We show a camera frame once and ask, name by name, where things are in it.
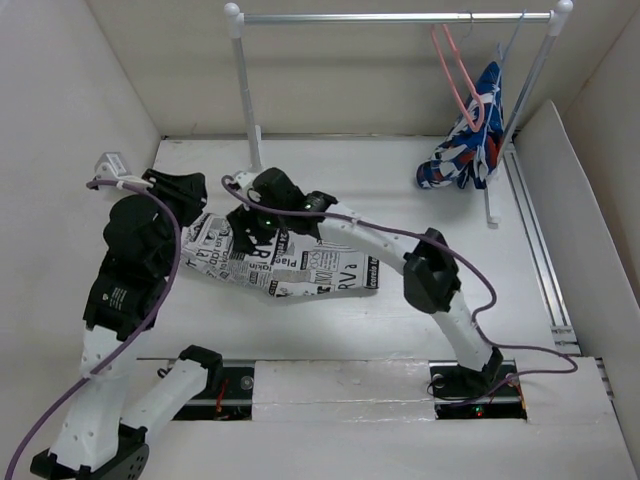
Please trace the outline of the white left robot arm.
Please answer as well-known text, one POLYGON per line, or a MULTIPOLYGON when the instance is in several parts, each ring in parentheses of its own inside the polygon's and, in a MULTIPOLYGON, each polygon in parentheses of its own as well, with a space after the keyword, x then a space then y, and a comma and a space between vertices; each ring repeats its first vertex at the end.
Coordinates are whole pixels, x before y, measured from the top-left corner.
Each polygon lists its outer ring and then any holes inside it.
POLYGON ((150 444, 196 395, 222 387, 219 353, 188 346, 148 394, 124 407, 129 379, 175 281, 183 229, 207 202, 203 174, 152 169, 139 180, 94 179, 90 188, 127 191, 109 212, 107 246, 83 321, 81 378, 63 395, 72 403, 52 446, 30 471, 42 479, 137 479, 150 444))

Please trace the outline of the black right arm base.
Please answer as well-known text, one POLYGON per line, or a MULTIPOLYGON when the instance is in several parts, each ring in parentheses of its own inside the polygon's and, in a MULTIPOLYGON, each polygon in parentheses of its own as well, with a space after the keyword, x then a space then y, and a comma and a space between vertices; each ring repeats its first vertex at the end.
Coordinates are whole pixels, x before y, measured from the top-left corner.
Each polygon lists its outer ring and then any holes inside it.
POLYGON ((512 360, 503 363, 487 386, 472 386, 455 362, 429 363, 426 391, 434 399, 437 420, 526 420, 526 404, 519 386, 507 377, 517 372, 512 360))

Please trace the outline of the newspaper print trousers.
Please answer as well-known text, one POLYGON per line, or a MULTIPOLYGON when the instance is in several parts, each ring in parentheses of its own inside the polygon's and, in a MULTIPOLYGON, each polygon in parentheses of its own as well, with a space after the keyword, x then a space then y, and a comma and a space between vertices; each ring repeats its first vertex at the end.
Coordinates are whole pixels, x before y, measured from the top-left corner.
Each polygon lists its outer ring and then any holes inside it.
POLYGON ((181 260, 207 277, 271 297, 379 288, 379 261, 370 255, 280 230, 252 253, 236 252, 229 222, 213 213, 183 231, 181 260))

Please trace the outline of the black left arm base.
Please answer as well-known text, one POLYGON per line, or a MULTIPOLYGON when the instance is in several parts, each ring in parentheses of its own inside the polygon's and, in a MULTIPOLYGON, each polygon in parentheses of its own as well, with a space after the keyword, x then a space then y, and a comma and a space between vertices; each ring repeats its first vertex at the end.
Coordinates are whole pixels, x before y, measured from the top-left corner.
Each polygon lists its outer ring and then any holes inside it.
POLYGON ((187 402, 175 421, 248 421, 252 419, 255 363, 227 361, 216 393, 202 392, 187 402))

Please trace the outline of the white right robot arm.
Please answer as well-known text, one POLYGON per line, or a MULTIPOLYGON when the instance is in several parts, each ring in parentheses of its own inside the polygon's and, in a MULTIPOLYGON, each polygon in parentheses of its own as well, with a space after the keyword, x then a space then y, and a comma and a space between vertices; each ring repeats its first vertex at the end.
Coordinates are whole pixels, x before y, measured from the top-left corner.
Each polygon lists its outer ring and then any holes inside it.
POLYGON ((435 320, 453 348, 453 377, 466 395, 486 393, 497 384, 503 356, 479 332, 441 232, 430 228, 414 234, 375 225, 327 193, 302 192, 278 168, 239 172, 221 183, 241 202, 227 216, 234 251, 251 254, 276 233, 295 233, 373 257, 401 275, 405 300, 435 320))

